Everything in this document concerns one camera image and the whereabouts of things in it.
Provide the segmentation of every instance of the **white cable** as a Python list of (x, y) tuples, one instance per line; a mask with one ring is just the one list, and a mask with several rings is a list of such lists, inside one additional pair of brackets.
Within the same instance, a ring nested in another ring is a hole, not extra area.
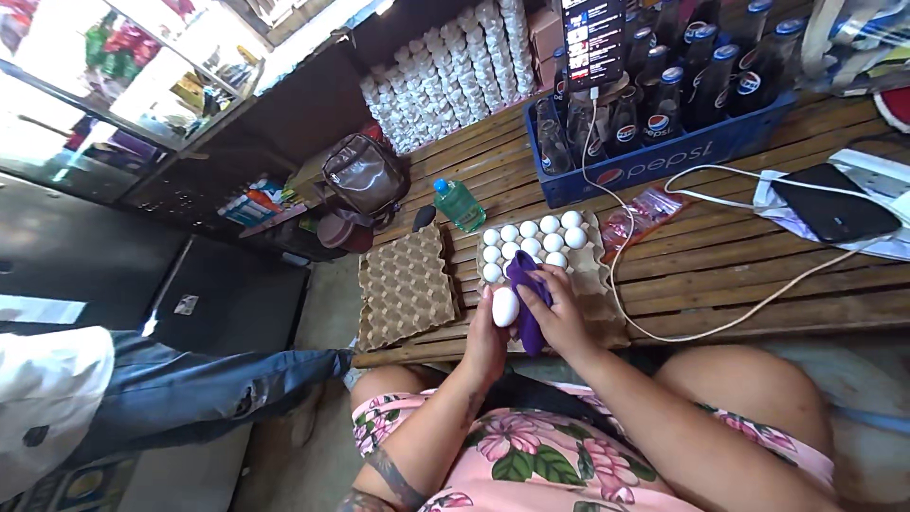
[[(742, 322), (745, 322), (746, 320), (748, 320), (750, 317), (752, 317), (752, 315), (756, 314), (760, 309), (762, 309), (765, 305), (767, 305), (768, 302), (773, 301), (774, 299), (776, 299), (776, 298), (780, 297), (782, 294), (784, 294), (787, 290), (790, 290), (791, 288), (793, 288), (793, 287), (796, 285), (796, 283), (802, 281), (803, 279), (809, 277), (810, 275), (812, 275), (812, 274), (814, 274), (814, 273), (816, 273), (816, 272), (818, 272), (818, 271), (820, 271), (820, 270), (822, 270), (822, 269), (826, 269), (826, 268), (828, 268), (828, 267), (830, 267), (830, 266), (832, 266), (832, 265), (836, 265), (837, 263), (846, 260), (847, 258), (853, 256), (853, 255), (856, 254), (857, 252), (862, 251), (863, 249), (866, 249), (867, 247), (869, 247), (870, 245), (872, 245), (873, 243), (875, 243), (875, 242), (878, 241), (878, 239), (869, 241), (869, 243), (863, 245), (862, 247), (860, 247), (860, 248), (858, 248), (858, 249), (854, 249), (854, 250), (852, 250), (852, 251), (845, 252), (844, 254), (841, 254), (840, 256), (834, 258), (833, 260), (830, 260), (830, 261), (827, 262), (827, 263), (822, 263), (821, 265), (818, 265), (817, 267), (814, 267), (814, 268), (812, 268), (812, 269), (810, 269), (810, 270), (808, 270), (808, 271), (805, 271), (805, 272), (801, 273), (801, 274), (800, 274), (799, 276), (797, 276), (795, 279), (793, 279), (792, 281), (786, 283), (785, 286), (784, 286), (783, 288), (781, 288), (781, 289), (778, 290), (777, 292), (774, 292), (774, 293), (773, 293), (771, 296), (769, 296), (767, 299), (765, 299), (765, 300), (763, 300), (763, 301), (761, 301), (761, 302), (755, 304), (755, 306), (754, 306), (751, 310), (749, 310), (748, 312), (746, 312), (746, 314), (744, 314), (743, 316), (737, 318), (736, 320), (734, 320), (734, 321), (732, 321), (732, 322), (729, 322), (729, 323), (726, 323), (726, 324), (724, 324), (724, 325), (721, 325), (720, 327), (711, 329), (711, 331), (708, 331), (707, 333), (693, 334), (693, 335), (689, 335), (689, 336), (679, 336), (679, 337), (676, 337), (676, 338), (663, 338), (663, 337), (661, 337), (661, 336), (657, 336), (657, 335), (655, 335), (655, 334), (651, 334), (651, 333), (645, 331), (638, 323), (635, 323), (635, 320), (633, 320), (632, 318), (630, 318), (629, 315), (626, 313), (625, 309), (622, 308), (622, 300), (620, 299), (619, 288), (616, 286), (616, 280), (615, 280), (615, 277), (614, 277), (614, 274), (615, 274), (615, 272), (616, 272), (616, 266), (619, 264), (620, 256), (622, 256), (622, 252), (625, 250), (626, 246), (629, 245), (629, 242), (632, 240), (632, 234), (635, 232), (635, 216), (632, 215), (632, 210), (629, 208), (629, 205), (627, 205), (627, 204), (625, 203), (625, 201), (623, 201), (622, 199), (620, 199), (620, 197), (619, 197), (618, 195), (616, 195), (612, 190), (607, 189), (607, 188), (605, 188), (605, 187), (603, 187), (603, 186), (601, 186), (601, 185), (599, 185), (599, 184), (597, 184), (597, 183), (591, 181), (590, 179), (588, 179), (588, 175), (587, 175), (587, 173), (585, 172), (585, 171), (586, 171), (586, 168), (585, 168), (585, 166), (584, 166), (584, 160), (585, 160), (585, 156), (586, 156), (587, 153), (588, 153), (588, 145), (591, 143), (591, 132), (594, 131), (594, 130), (596, 129), (595, 126), (594, 126), (594, 121), (597, 119), (597, 103), (596, 103), (596, 99), (595, 99), (596, 96), (594, 96), (594, 94), (595, 94), (594, 91), (595, 91), (595, 90), (597, 90), (597, 87), (595, 87), (594, 89), (591, 90), (591, 98), (594, 99), (594, 115), (591, 117), (591, 126), (590, 126), (589, 129), (588, 129), (588, 138), (585, 140), (585, 142), (584, 142), (584, 147), (582, 148), (582, 151), (581, 151), (581, 175), (584, 177), (584, 180), (588, 182), (588, 184), (592, 185), (593, 187), (597, 187), (598, 189), (601, 189), (601, 190), (603, 190), (604, 192), (607, 192), (608, 194), (610, 194), (611, 196), (613, 196), (613, 198), (616, 199), (616, 200), (620, 203), (620, 205), (622, 206), (622, 208), (623, 208), (624, 210), (626, 210), (626, 213), (629, 214), (629, 220), (630, 220), (630, 222), (631, 222), (631, 224), (630, 224), (630, 226), (629, 226), (629, 237), (626, 238), (625, 242), (622, 243), (622, 246), (620, 247), (620, 249), (619, 249), (618, 251), (616, 251), (616, 256), (613, 257), (613, 262), (612, 262), (612, 264), (610, 265), (610, 278), (609, 278), (609, 279), (610, 279), (610, 287), (612, 288), (612, 291), (613, 291), (613, 298), (616, 299), (616, 305), (617, 305), (617, 307), (619, 307), (620, 312), (622, 313), (622, 317), (626, 319), (626, 322), (628, 322), (628, 323), (634, 325), (639, 331), (641, 331), (641, 332), (647, 334), (649, 337), (651, 337), (651, 338), (653, 338), (653, 339), (655, 339), (655, 340), (661, 341), (661, 342), (669, 342), (669, 343), (690, 342), (690, 341), (692, 341), (692, 340), (698, 340), (698, 339), (704, 338), (704, 337), (706, 337), (706, 336), (710, 336), (710, 335), (712, 335), (712, 334), (717, 334), (717, 333), (719, 333), (720, 331), (725, 331), (725, 330), (727, 330), (727, 329), (730, 329), (731, 327), (734, 327), (735, 325), (737, 325), (737, 324), (739, 324), (739, 323), (742, 323)], [(756, 178), (761, 179), (761, 176), (756, 175), (756, 174), (751, 173), (751, 172), (744, 171), (744, 170), (733, 169), (733, 168), (724, 167), (724, 166), (718, 166), (718, 165), (701, 165), (701, 166), (693, 167), (693, 168), (691, 168), (691, 169), (687, 169), (687, 170), (685, 170), (685, 171), (683, 171), (683, 172), (677, 174), (676, 176), (672, 177), (669, 181), (667, 181), (667, 184), (664, 185), (663, 190), (664, 190), (665, 192), (667, 192), (667, 193), (681, 193), (681, 194), (685, 194), (685, 195), (688, 195), (688, 196), (691, 196), (691, 197), (695, 197), (695, 198), (699, 198), (699, 199), (703, 199), (703, 200), (710, 200), (710, 201), (714, 201), (714, 202), (720, 202), (721, 204), (726, 204), (726, 205), (728, 205), (728, 206), (734, 206), (734, 207), (739, 207), (739, 208), (748, 208), (748, 209), (752, 209), (752, 208), (753, 208), (752, 205), (747, 205), (747, 204), (738, 203), (738, 202), (733, 202), (733, 201), (718, 200), (718, 199), (716, 199), (716, 198), (712, 198), (712, 197), (710, 197), (710, 196), (704, 196), (704, 195), (702, 195), (702, 194), (699, 194), (699, 193), (697, 193), (697, 192), (691, 192), (691, 191), (689, 191), (689, 190), (679, 190), (679, 191), (670, 191), (670, 190), (669, 190), (670, 184), (673, 183), (673, 181), (674, 181), (675, 179), (681, 177), (681, 176), (684, 175), (684, 174), (687, 174), (687, 173), (689, 173), (689, 172), (692, 172), (692, 171), (694, 171), (694, 170), (697, 170), (697, 169), (705, 169), (705, 168), (727, 169), (727, 170), (731, 170), (731, 171), (733, 171), (733, 172), (738, 172), (738, 173), (741, 173), (741, 174), (747, 174), (747, 175), (755, 176)], [(792, 185), (797, 185), (797, 186), (800, 186), (800, 187), (807, 187), (808, 189), (828, 190), (828, 191), (834, 191), (834, 192), (845, 193), (845, 194), (848, 194), (848, 195), (855, 195), (855, 196), (862, 197), (862, 198), (864, 198), (864, 199), (869, 199), (868, 196), (865, 196), (865, 195), (862, 195), (862, 194), (857, 194), (857, 193), (852, 192), (852, 191), (850, 191), (850, 190), (831, 189), (831, 188), (829, 188), (829, 187), (820, 187), (820, 186), (817, 186), (817, 185), (809, 185), (809, 184), (807, 184), (807, 183), (800, 183), (800, 182), (798, 182), (798, 181), (788, 181), (788, 180), (785, 180), (785, 179), (778, 179), (778, 181), (781, 181), (782, 183), (789, 183), (789, 184), (792, 184)]]

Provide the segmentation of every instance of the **purple cloth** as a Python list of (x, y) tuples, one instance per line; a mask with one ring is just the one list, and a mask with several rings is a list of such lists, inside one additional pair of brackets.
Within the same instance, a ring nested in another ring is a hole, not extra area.
[(528, 306), (525, 305), (521, 296), (518, 294), (518, 285), (523, 284), (537, 293), (537, 295), (547, 304), (547, 307), (553, 305), (553, 298), (550, 296), (550, 292), (547, 290), (546, 285), (542, 282), (537, 282), (528, 274), (528, 271), (536, 270), (537, 263), (535, 263), (530, 254), (525, 251), (516, 252), (511, 265), (506, 268), (506, 276), (511, 280), (512, 291), (515, 292), (515, 296), (518, 297), (519, 302), (517, 319), (518, 337), (521, 339), (521, 344), (524, 345), (524, 351), (527, 352), (528, 355), (539, 355), (541, 350), (543, 350), (543, 347), (547, 344), (547, 341), (543, 339), (541, 326), (537, 323), (537, 319), (534, 318), (534, 315), (531, 314), (531, 310), (528, 309)]

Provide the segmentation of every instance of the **egg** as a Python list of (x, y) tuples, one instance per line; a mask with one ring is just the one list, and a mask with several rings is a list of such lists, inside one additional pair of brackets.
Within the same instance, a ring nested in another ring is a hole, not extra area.
[(502, 269), (496, 263), (487, 263), (483, 266), (483, 280), (496, 282), (502, 277)]
[(483, 243), (487, 245), (496, 245), (500, 241), (500, 233), (496, 230), (486, 230), (483, 232)]
[(502, 241), (515, 241), (518, 238), (518, 228), (509, 224), (508, 226), (502, 226), (500, 230), (500, 236)]
[(509, 288), (499, 288), (493, 292), (493, 323), (500, 327), (509, 327), (518, 318), (518, 297)]
[(562, 249), (562, 237), (559, 233), (550, 233), (543, 238), (543, 248), (547, 252), (559, 252)]
[(569, 267), (569, 261), (566, 260), (565, 254), (562, 254), (561, 252), (551, 252), (550, 254), (547, 254), (547, 264), (556, 265), (563, 269)]
[(581, 214), (575, 210), (569, 210), (562, 214), (562, 227), (570, 230), (581, 226)]
[(537, 239), (526, 238), (521, 241), (521, 250), (527, 252), (529, 256), (536, 256), (541, 251), (541, 243)]
[(495, 263), (501, 255), (500, 248), (492, 245), (483, 250), (483, 260), (487, 263)]
[(588, 243), (588, 236), (581, 228), (572, 228), (566, 231), (566, 245), (573, 249), (581, 249)]
[(552, 215), (547, 215), (541, 219), (541, 231), (543, 231), (544, 234), (549, 235), (550, 233), (555, 233), (559, 228), (560, 220)]
[(534, 238), (534, 235), (537, 234), (537, 222), (533, 220), (526, 220), (521, 223), (521, 226), (518, 228), (518, 232), (521, 233), (521, 236), (524, 238)]
[(519, 251), (521, 247), (514, 241), (507, 241), (502, 244), (502, 257), (506, 260), (511, 260), (515, 257), (515, 253)]

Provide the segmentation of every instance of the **smartphone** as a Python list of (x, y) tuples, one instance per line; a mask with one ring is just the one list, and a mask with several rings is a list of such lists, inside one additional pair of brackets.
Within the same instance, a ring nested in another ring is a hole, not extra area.
[(561, 0), (562, 33), (569, 58), (569, 90), (622, 78), (625, 0)]
[[(784, 179), (868, 195), (837, 167), (828, 163), (796, 171)], [(779, 181), (772, 181), (771, 188), (824, 243), (867, 240), (901, 228), (900, 220), (893, 213), (872, 200)]]

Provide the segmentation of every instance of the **egg tray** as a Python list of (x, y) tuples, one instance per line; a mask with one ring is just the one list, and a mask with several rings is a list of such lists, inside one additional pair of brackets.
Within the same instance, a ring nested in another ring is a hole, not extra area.
[(358, 352), (376, 350), (458, 318), (436, 222), (360, 256)]
[[(566, 270), (566, 273), (569, 275), (572, 288), (578, 298), (579, 307), (584, 315), (585, 327), (590, 334), (596, 336), (599, 340), (604, 340), (608, 348), (628, 346), (629, 343), (625, 335), (620, 333), (620, 331), (624, 331), (625, 321), (621, 316), (616, 314), (619, 309), (616, 306), (616, 300), (613, 297), (612, 290), (608, 284), (610, 267), (601, 263), (601, 259), (604, 254), (606, 254), (606, 250), (603, 248), (600, 223), (597, 221), (597, 216), (591, 211), (586, 210), (580, 211), (579, 213), (581, 214), (580, 228), (584, 231), (588, 241), (581, 249), (572, 249), (568, 245), (563, 245), (560, 252), (566, 257), (566, 260), (569, 263), (569, 268)], [(540, 227), (541, 219), (533, 220), (537, 223), (538, 227)], [(478, 282), (477, 285), (478, 292), (481, 292), (483, 286), (488, 284), (483, 278), (483, 266), (487, 264), (487, 262), (483, 260), (483, 250), (487, 247), (487, 244), (483, 241), (483, 232), (488, 229), (500, 230), (503, 226), (508, 224), (512, 224), (518, 228), (522, 222), (523, 220), (515, 223), (506, 222), (496, 226), (485, 225), (479, 230), (476, 258), (477, 275), (480, 276), (480, 282)], [(565, 228), (560, 226), (556, 232), (565, 239)], [(537, 234), (534, 235), (534, 238), (537, 239), (542, 246), (543, 238), (546, 236), (546, 233), (538, 230)], [(521, 245), (523, 241), (524, 237), (519, 233), (515, 242)], [(495, 245), (502, 251), (502, 246), (505, 243), (505, 241), (499, 239)], [(540, 252), (532, 254), (532, 256), (537, 256), (542, 261), (546, 261), (547, 251), (541, 249)], [(508, 260), (503, 256), (500, 256), (500, 258), (495, 261), (495, 263), (503, 269), (502, 277), (496, 281), (498, 284), (510, 283), (509, 279), (505, 276), (504, 265), (506, 261)], [(516, 345), (510, 343), (510, 349), (514, 346)]]

